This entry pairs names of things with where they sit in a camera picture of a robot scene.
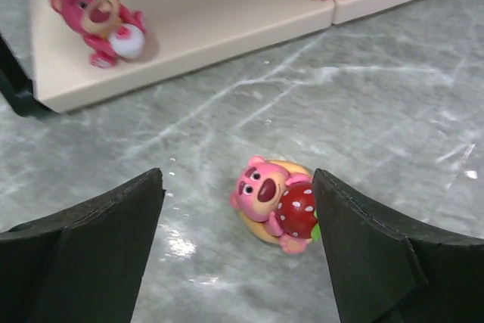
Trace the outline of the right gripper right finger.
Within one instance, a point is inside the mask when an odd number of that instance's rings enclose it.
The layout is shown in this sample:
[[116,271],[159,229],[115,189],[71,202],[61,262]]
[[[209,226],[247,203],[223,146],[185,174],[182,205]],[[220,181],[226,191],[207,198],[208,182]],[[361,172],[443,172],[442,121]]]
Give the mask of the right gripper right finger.
[[482,239],[406,216],[323,169],[313,188],[341,322],[483,320]]

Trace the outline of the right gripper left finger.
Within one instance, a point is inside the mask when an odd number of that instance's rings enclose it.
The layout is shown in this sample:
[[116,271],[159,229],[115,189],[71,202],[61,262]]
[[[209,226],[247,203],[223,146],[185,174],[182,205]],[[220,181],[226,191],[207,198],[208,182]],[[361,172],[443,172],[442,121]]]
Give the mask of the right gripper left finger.
[[3,322],[129,322],[165,191],[151,169],[1,234]]

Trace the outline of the pink clover donut toy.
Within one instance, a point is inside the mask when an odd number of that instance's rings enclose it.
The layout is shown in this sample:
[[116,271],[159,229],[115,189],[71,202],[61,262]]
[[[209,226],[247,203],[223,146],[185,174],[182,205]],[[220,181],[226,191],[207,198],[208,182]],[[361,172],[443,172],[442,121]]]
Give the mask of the pink clover donut toy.
[[312,176],[299,164],[251,157],[230,204],[254,235],[285,253],[301,253],[321,239]]

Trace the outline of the red white fish toy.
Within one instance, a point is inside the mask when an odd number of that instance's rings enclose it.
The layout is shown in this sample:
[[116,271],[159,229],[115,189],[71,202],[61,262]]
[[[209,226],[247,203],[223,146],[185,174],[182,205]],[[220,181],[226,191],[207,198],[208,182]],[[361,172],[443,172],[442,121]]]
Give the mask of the red white fish toy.
[[91,65],[111,68],[120,58],[134,60],[141,55],[146,26],[140,11],[131,12],[120,0],[50,0],[50,3],[66,25],[92,48]]

